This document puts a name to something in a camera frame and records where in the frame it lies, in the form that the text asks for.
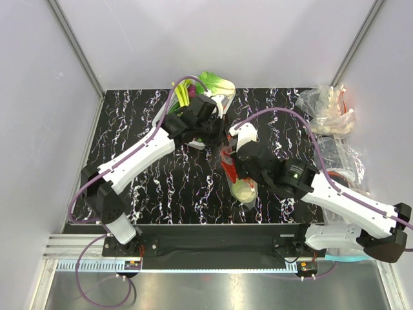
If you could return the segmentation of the red toy lobster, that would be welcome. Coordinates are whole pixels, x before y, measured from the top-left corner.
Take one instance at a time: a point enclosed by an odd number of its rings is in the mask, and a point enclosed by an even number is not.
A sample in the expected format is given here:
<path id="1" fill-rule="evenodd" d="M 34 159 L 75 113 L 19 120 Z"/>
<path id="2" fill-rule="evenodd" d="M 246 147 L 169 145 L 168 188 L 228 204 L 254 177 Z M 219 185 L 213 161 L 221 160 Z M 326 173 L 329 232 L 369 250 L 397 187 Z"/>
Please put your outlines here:
<path id="1" fill-rule="evenodd" d="M 220 151 L 221 165 L 225 171 L 226 176 L 232 183 L 237 181 L 236 166 L 233 158 L 231 157 L 232 149 L 227 146 L 223 146 Z"/>

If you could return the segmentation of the round green cabbage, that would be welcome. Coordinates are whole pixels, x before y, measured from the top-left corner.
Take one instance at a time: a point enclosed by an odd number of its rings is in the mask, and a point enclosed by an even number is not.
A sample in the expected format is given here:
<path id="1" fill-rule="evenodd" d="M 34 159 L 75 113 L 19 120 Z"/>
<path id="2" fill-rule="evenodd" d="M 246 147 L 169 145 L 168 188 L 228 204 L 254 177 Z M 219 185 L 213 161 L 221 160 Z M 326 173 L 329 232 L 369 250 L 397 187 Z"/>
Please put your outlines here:
<path id="1" fill-rule="evenodd" d="M 251 180 L 237 180 L 231 184 L 230 191 L 239 202 L 251 203 L 257 196 L 257 185 Z"/>

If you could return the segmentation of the clear zip bag orange zipper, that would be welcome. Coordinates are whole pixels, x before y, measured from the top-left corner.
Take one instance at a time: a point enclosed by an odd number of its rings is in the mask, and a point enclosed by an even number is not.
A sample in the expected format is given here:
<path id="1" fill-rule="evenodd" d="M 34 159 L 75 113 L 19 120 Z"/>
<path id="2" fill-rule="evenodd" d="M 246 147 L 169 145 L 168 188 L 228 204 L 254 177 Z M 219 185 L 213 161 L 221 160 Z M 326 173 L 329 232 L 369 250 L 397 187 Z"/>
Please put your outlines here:
<path id="1" fill-rule="evenodd" d="M 255 206 L 257 183 L 248 176 L 236 154 L 237 137 L 227 134 L 227 142 L 220 150 L 222 168 L 227 178 L 231 195 L 247 209 Z"/>

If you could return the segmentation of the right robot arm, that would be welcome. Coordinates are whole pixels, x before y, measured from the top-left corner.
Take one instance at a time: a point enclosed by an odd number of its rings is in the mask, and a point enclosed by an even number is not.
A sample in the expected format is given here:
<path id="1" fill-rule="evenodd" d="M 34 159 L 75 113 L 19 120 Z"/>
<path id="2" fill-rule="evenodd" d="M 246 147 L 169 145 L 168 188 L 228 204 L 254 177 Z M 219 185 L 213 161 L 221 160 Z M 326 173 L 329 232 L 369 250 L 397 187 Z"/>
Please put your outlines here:
<path id="1" fill-rule="evenodd" d="M 369 257 L 396 263 L 406 250 L 411 207 L 387 205 L 332 181 L 315 166 L 281 161 L 256 141 L 238 144 L 232 158 L 237 175 L 250 178 L 279 198 L 293 198 L 320 206 L 349 221 L 346 225 L 301 224 L 292 243 L 307 256 L 324 249 L 353 249 Z"/>

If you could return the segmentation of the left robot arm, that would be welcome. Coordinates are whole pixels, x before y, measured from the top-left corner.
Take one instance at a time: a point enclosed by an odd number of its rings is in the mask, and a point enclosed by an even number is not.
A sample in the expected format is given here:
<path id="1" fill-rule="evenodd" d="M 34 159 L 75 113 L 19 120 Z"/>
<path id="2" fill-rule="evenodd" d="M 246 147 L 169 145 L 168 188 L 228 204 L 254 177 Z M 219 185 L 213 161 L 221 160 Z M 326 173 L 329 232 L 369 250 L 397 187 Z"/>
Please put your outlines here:
<path id="1" fill-rule="evenodd" d="M 220 145 L 231 103 L 226 95 L 198 94 L 189 105 L 171 113 L 164 111 L 155 127 L 122 154 L 97 168 L 83 168 L 81 198 L 124 255 L 138 251 L 140 233 L 129 222 L 120 193 L 141 172 L 181 145 Z"/>

